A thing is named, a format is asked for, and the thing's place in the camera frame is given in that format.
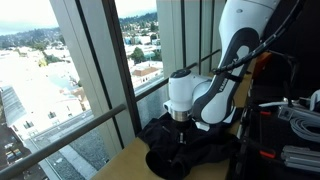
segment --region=metal rail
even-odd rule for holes
[[[111,109],[102,116],[83,124],[81,127],[75,129],[74,131],[63,136],[57,141],[54,141],[53,143],[44,147],[43,149],[40,149],[36,153],[30,154],[23,160],[13,164],[10,167],[7,167],[6,169],[3,169],[2,171],[0,171],[0,179],[12,179],[20,173],[23,173],[24,170],[32,167],[33,165],[47,158],[51,154],[57,152],[59,149],[70,144],[72,141],[78,139],[82,135],[99,126],[100,124],[108,121],[110,118],[114,117],[115,115],[119,114],[121,111],[125,109],[126,106],[124,104],[120,104],[119,106]]]
[[[207,55],[206,57],[202,58],[199,62],[203,62],[206,59],[208,59],[209,57],[215,55],[216,53],[220,52],[220,49],[215,50],[214,52],[210,53],[209,55]],[[186,69],[191,69],[194,68],[198,65],[198,63],[193,63],[190,64],[189,66],[186,67]],[[146,91],[144,91],[141,94],[138,94],[136,96],[136,102],[140,101],[141,99],[143,99],[144,97],[148,96],[149,94],[153,93],[154,91],[156,91],[157,89],[161,88],[162,86],[166,85],[169,82],[169,78],[166,78],[164,80],[162,80],[161,82],[159,82],[158,84],[156,84],[155,86],[150,87],[149,89],[147,89]]]

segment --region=rooftop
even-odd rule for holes
[[[27,114],[19,97],[11,86],[2,87],[2,102],[8,127]]]
[[[154,67],[147,67],[147,68],[138,68],[136,69],[134,72],[133,72],[133,75],[135,76],[145,76],[145,75],[148,75],[150,73],[153,73],[155,71],[158,71],[157,68],[154,68]]]

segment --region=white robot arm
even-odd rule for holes
[[[219,32],[222,57],[212,79],[190,70],[178,70],[169,78],[169,98],[164,107],[178,122],[190,120],[207,124],[224,121],[233,108],[233,96],[249,63],[264,52],[301,9],[300,0],[285,22],[264,43],[263,31],[280,0],[228,0],[222,13]]]

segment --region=black cable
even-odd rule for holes
[[[274,34],[272,34],[267,40],[265,40],[262,44],[260,44],[256,49],[247,54],[245,57],[221,68],[214,69],[213,73],[219,75],[225,71],[230,71],[232,69],[240,67],[243,64],[251,61],[253,58],[256,58],[264,51],[266,51],[271,46],[271,44],[274,43],[277,39],[279,39],[283,35],[283,33],[288,30],[289,26],[297,19],[298,15],[302,11],[303,5],[304,0],[297,0],[296,4],[294,5],[293,9],[289,13],[285,21],[280,25],[280,27],[276,30]]]

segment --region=building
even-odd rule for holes
[[[16,51],[0,50],[0,59],[5,59],[5,58],[19,58],[19,53]]]
[[[131,81],[134,88],[163,75],[163,64],[157,61],[146,61],[136,64],[130,69]]]
[[[152,39],[151,44],[152,44],[152,45],[156,45],[156,46],[161,45],[161,43],[160,43],[160,39]]]
[[[83,87],[79,87],[71,91],[71,94],[78,98],[83,111],[91,109],[90,103],[88,101],[86,94],[84,93]]]
[[[13,87],[5,86],[2,89],[7,126],[22,141],[82,112],[78,98],[73,95],[61,95],[61,99],[57,99],[51,107],[42,108],[41,111],[28,112]]]
[[[28,54],[29,52],[32,51],[30,47],[19,47],[18,50],[20,53],[23,53],[23,54]]]
[[[44,52],[47,54],[47,55],[53,55],[57,58],[66,58],[66,57],[70,57],[70,53],[67,49],[47,49],[47,50],[44,50]]]
[[[125,51],[128,58],[134,52],[135,48],[140,48],[147,60],[155,56],[154,51],[161,51],[161,46],[156,45],[125,45]]]
[[[126,45],[131,45],[131,38],[130,37],[124,37],[123,38],[123,42]]]
[[[28,52],[26,53],[26,56],[27,56],[28,58],[34,59],[36,62],[38,62],[39,59],[44,58],[43,53],[42,53],[41,51],[38,51],[38,50],[28,51]]]
[[[135,36],[130,39],[130,42],[132,45],[134,44],[148,45],[151,43],[151,38],[150,36]]]

